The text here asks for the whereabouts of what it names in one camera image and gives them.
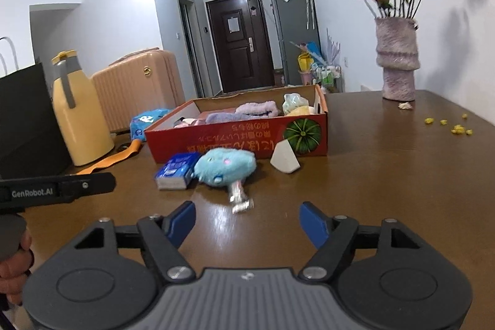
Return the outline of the person left hand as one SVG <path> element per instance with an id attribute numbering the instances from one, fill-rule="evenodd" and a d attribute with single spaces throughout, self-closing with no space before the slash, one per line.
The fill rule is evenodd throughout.
<path id="1" fill-rule="evenodd" d="M 1 262 L 0 292 L 12 305 L 20 306 L 23 301 L 23 288 L 28 279 L 28 271 L 34 262 L 31 245 L 32 236 L 26 229 L 18 251 Z"/>

